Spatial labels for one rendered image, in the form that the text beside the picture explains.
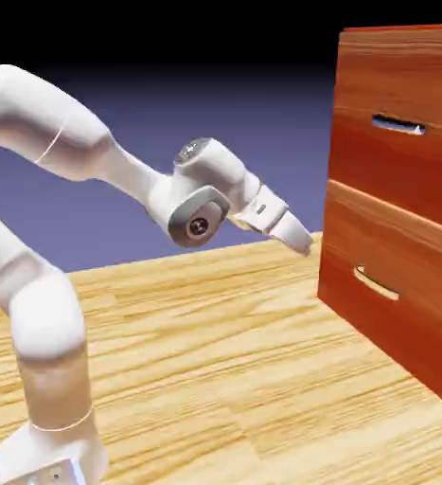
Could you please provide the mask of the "reddish wooden cabinet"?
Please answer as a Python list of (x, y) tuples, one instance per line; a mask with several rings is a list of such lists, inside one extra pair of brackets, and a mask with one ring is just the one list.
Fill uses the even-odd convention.
[(341, 33), (318, 296), (442, 399), (442, 25)]

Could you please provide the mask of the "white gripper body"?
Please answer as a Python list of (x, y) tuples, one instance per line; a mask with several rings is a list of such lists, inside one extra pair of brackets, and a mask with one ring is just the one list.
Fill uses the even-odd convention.
[(292, 251), (307, 257), (313, 239), (301, 222), (287, 210), (270, 230), (269, 236), (284, 243)]

